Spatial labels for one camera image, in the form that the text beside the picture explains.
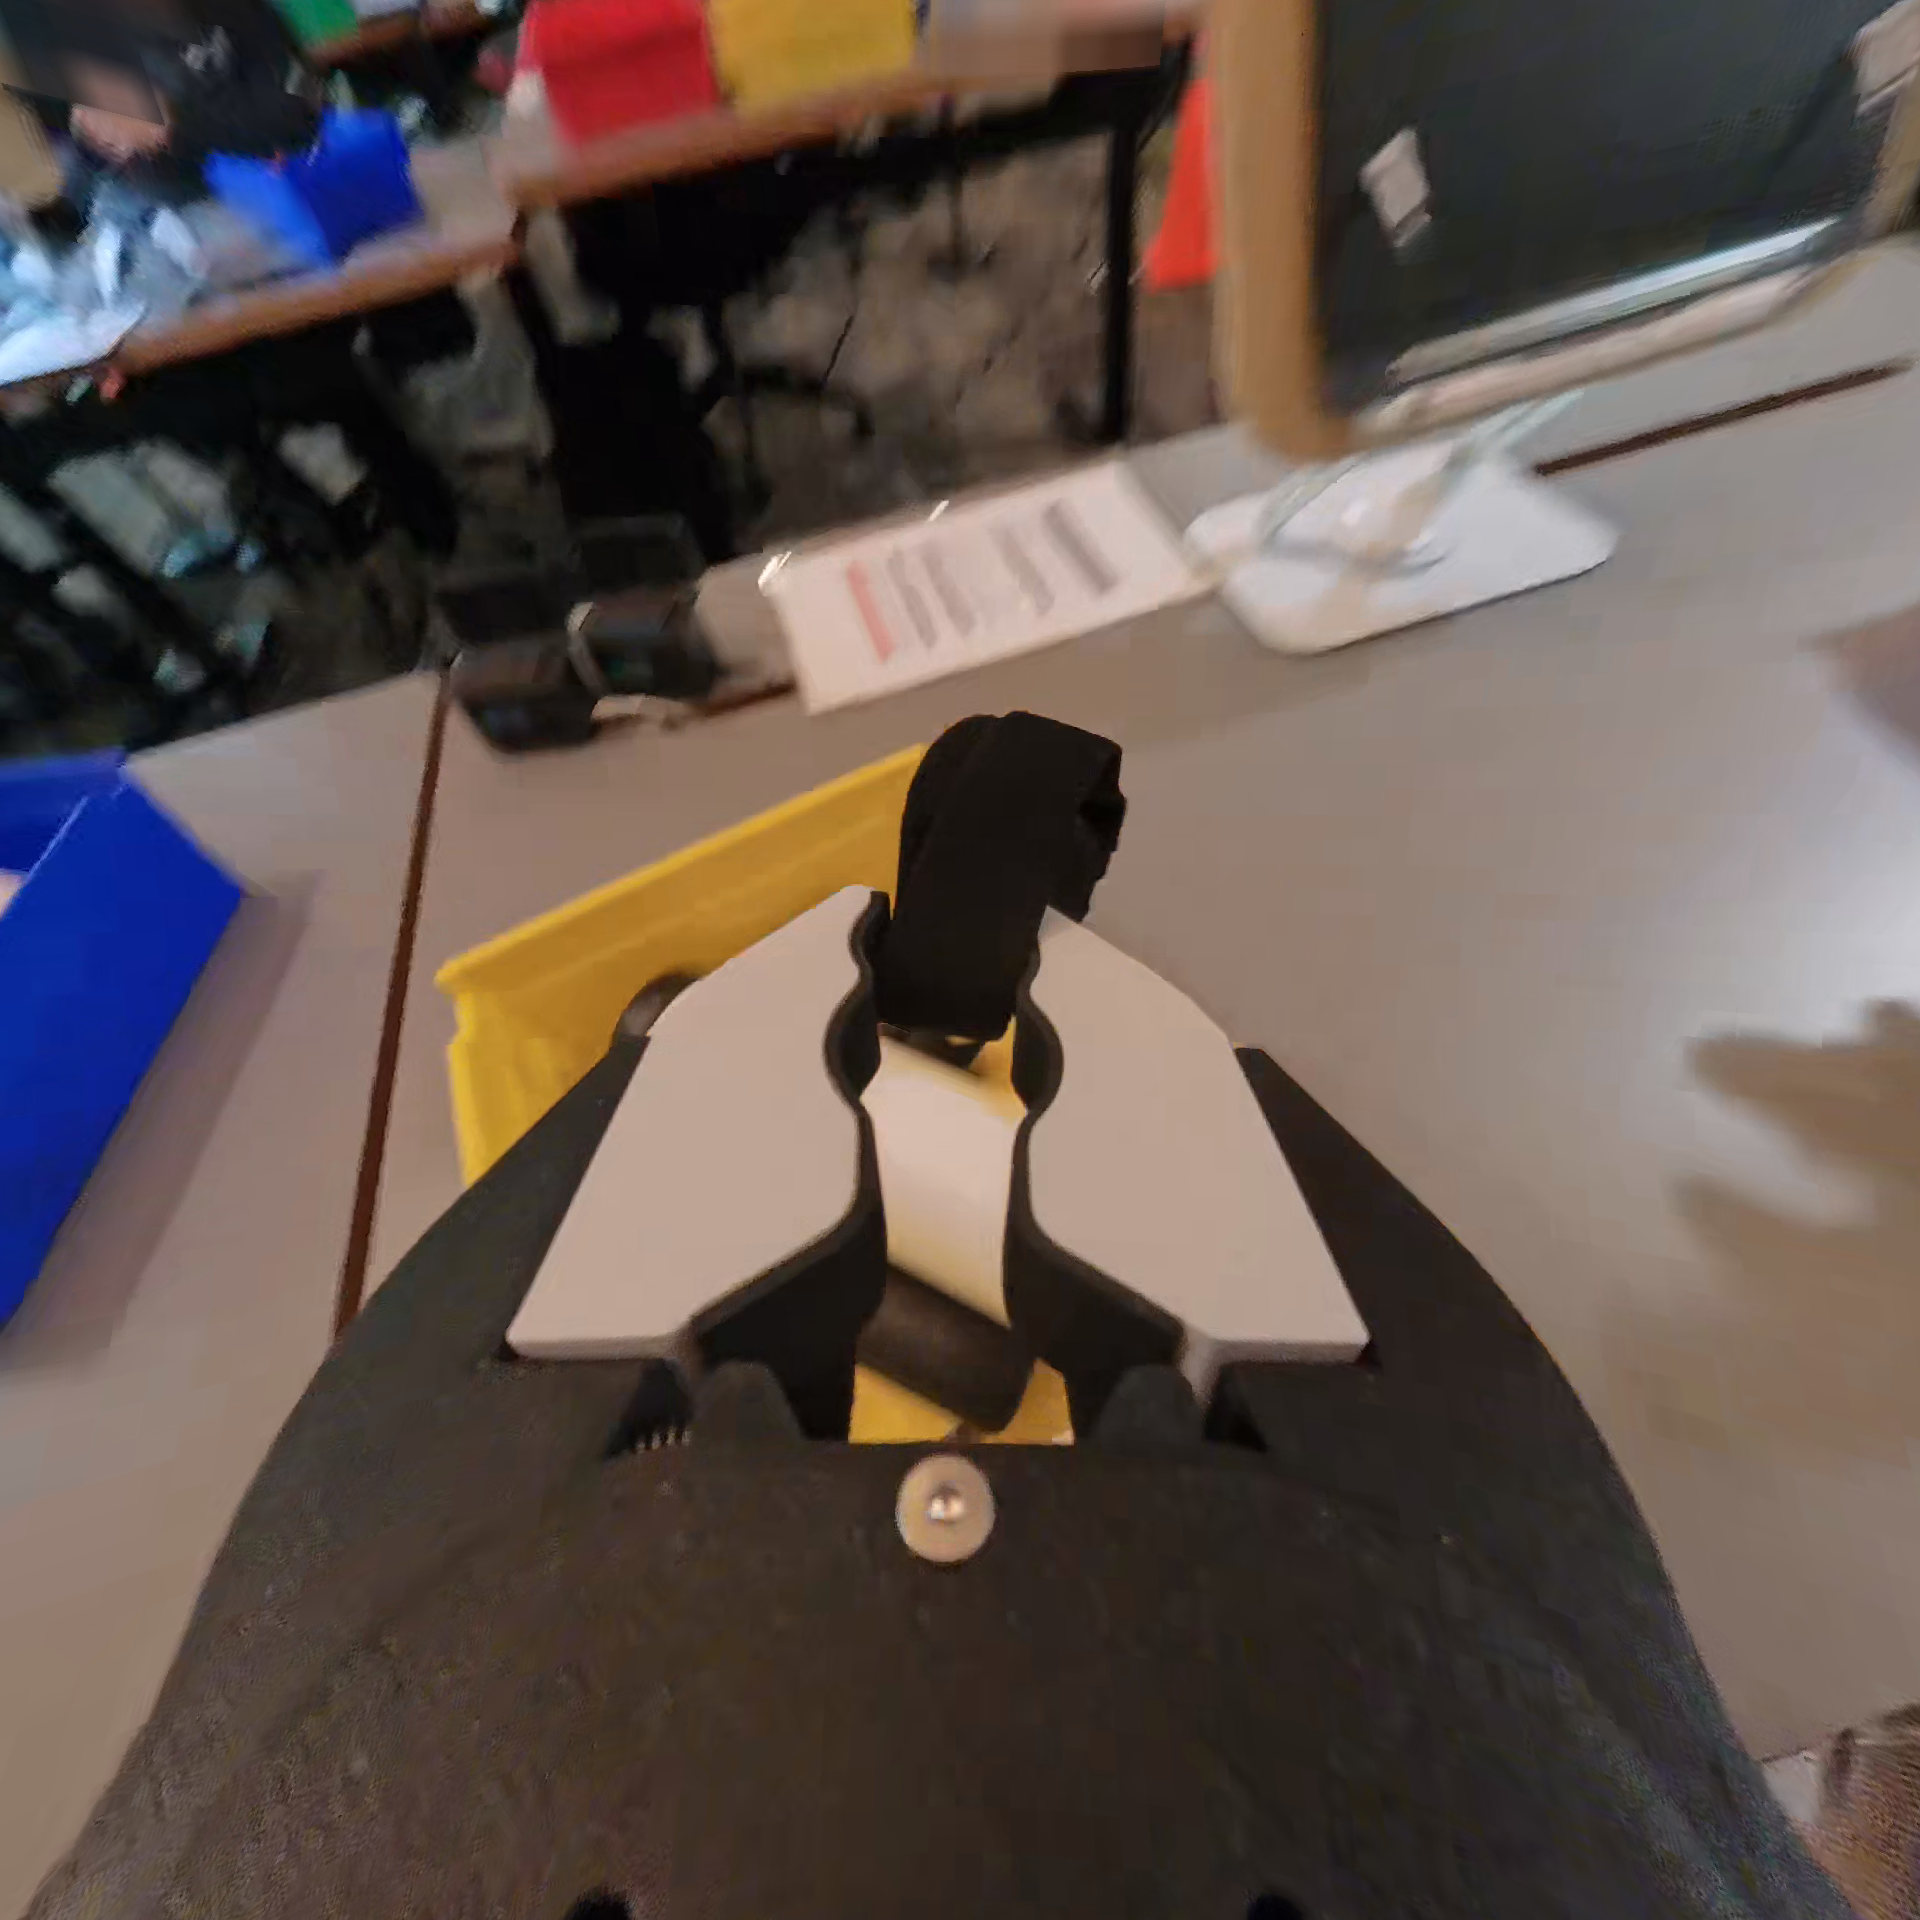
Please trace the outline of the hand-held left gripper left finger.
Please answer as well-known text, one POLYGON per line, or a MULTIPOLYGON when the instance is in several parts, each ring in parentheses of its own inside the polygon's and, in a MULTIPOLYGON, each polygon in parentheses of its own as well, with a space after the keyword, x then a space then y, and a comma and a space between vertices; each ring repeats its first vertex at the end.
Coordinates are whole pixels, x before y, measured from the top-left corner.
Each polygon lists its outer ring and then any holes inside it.
POLYGON ((845 886, 663 1008, 508 1327, 513 1356, 850 1358, 887 1271, 862 1102, 887 904, 845 886))

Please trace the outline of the printed paper sheet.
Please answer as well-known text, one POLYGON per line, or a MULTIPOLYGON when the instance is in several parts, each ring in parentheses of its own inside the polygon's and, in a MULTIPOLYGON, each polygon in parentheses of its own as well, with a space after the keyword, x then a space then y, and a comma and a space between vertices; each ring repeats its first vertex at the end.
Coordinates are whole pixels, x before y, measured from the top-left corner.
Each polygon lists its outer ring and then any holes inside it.
POLYGON ((945 498, 786 548, 759 572, 809 713, 1030 656, 1206 589, 1124 462, 945 498))

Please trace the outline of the computer monitor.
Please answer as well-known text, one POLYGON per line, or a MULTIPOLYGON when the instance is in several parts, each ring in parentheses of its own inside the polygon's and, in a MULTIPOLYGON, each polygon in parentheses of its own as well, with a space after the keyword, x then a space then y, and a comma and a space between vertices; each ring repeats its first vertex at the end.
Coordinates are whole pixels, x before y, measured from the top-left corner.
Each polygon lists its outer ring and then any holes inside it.
POLYGON ((1314 7, 1328 408, 1799 285, 1912 198, 1916 4, 1314 7))

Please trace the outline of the small blue bin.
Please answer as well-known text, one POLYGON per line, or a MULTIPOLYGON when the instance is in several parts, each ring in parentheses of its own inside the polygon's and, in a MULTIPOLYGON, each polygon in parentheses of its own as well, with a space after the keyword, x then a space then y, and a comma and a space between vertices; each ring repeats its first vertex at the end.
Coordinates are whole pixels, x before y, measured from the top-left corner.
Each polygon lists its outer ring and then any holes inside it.
POLYGON ((425 217, 409 144, 384 110, 321 110, 316 140, 284 162, 280 178, 311 230, 304 248, 327 265, 425 217))
POLYGON ((213 150, 202 158, 200 176, 213 201, 297 268, 333 268, 335 253, 320 217, 287 178, 284 159, 213 150))

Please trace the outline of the yellow storage bin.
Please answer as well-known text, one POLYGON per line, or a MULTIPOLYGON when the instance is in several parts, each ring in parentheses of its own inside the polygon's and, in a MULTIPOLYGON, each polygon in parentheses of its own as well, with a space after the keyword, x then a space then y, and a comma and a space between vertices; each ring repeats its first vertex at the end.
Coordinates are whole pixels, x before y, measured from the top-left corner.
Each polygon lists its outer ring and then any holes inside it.
POLYGON ((726 100, 759 110, 884 80, 918 48, 914 2, 706 2, 726 100))

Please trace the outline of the pile of white bags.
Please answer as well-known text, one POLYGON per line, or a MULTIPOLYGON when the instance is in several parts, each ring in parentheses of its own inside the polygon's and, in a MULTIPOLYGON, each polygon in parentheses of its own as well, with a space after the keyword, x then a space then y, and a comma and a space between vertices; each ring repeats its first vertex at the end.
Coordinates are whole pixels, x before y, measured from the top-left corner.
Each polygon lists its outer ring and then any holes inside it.
POLYGON ((102 364, 134 332, 177 320, 202 292, 206 260, 174 207, 94 213, 77 239, 5 220, 2 384, 15 385, 102 364))

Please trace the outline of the small black box device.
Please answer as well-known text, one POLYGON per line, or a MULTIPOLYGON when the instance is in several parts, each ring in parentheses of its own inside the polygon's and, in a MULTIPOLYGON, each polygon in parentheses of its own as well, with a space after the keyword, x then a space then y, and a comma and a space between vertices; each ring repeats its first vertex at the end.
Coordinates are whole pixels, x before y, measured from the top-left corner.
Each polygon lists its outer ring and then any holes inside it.
POLYGON ((597 692, 550 639, 463 646, 447 663, 447 697, 503 753, 573 750, 597 734, 597 692))
POLYGON ((696 703, 721 679, 693 584, 636 588, 575 604, 567 612, 567 658, 599 697, 696 703))

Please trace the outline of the long wooden desk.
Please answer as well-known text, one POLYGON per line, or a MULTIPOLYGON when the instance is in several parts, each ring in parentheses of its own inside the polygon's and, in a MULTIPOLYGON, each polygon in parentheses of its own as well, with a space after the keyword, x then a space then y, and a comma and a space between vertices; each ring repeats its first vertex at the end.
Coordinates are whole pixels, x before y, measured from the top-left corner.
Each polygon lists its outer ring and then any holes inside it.
POLYGON ((513 112, 488 136, 416 150, 423 220, 351 250, 328 272, 306 272, 218 294, 166 321, 133 327, 119 342, 53 372, 5 375, 5 391, 64 376, 141 376, 242 345, 287 337, 409 304, 521 262, 529 217, 609 201, 668 181, 708 176, 750 159, 831 150, 855 190, 909 185, 992 165, 1048 142, 1108 140, 1102 234, 1102 364, 1088 418, 1095 445, 1129 436, 1136 396, 1136 176, 1145 132, 1184 85, 1197 25, 1191 15, 1143 26, 1093 26, 1032 41, 1037 64, 1016 66, 1012 39, 935 41, 893 74, 766 108, 711 108, 652 126, 573 142, 543 110, 513 112))

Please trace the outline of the wooden post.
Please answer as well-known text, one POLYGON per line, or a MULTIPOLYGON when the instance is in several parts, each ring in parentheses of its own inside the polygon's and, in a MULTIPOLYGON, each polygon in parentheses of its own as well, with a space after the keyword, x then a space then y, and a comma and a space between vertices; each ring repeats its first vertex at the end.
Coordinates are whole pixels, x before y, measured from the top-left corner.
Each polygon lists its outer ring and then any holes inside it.
POLYGON ((1328 401, 1317 312, 1319 41, 1314 2, 1206 7, 1213 392, 1228 421, 1294 464, 1352 447, 1328 401))

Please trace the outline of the yellow plastic bin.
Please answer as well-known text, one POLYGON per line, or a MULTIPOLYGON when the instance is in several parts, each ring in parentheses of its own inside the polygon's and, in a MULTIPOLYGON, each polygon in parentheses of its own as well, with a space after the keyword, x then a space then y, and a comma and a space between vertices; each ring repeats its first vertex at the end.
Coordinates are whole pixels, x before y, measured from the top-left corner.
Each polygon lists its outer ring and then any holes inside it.
MULTIPOLYGON (((594 1068, 633 999, 700 976, 840 886, 890 893, 914 745, 767 807, 446 961, 447 1104, 478 1183, 594 1068)), ((1006 1325, 893 1266, 857 1348, 857 1441, 1066 1445, 1053 1368, 1006 1325)))

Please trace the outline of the red storage bin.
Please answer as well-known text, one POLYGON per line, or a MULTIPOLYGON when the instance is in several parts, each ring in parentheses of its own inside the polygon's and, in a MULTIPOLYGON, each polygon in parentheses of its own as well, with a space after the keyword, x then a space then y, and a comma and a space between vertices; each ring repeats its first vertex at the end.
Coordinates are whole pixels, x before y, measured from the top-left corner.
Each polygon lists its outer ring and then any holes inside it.
POLYGON ((532 2, 517 74, 538 82, 569 142, 679 120, 721 102, 700 2, 532 2))

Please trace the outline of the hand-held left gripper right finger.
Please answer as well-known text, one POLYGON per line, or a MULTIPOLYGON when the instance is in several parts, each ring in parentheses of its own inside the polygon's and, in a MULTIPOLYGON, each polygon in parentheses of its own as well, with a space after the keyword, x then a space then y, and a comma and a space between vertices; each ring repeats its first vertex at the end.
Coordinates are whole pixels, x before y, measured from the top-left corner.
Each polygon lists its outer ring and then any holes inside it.
POLYGON ((1228 1033, 1076 920, 1015 1004, 1012 1318, 1048 1364, 1351 1361, 1366 1325, 1228 1033))

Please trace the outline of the orange traffic cone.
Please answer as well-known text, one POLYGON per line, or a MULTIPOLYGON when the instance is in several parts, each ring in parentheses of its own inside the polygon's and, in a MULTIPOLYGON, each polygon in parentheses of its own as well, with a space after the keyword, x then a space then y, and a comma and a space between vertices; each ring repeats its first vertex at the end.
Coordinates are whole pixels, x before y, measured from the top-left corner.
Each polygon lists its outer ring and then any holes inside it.
POLYGON ((1184 92, 1173 124, 1168 176, 1140 268, 1149 294, 1184 292, 1216 273, 1213 85, 1206 68, 1184 92))

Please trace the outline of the blue plastic bin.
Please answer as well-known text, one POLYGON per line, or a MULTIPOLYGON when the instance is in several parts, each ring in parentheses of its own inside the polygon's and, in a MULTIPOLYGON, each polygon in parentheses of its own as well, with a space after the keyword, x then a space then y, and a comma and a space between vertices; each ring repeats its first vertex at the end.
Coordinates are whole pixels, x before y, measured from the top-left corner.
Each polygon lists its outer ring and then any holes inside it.
POLYGON ((247 886, 120 752, 2 769, 2 1318, 12 1321, 247 886))

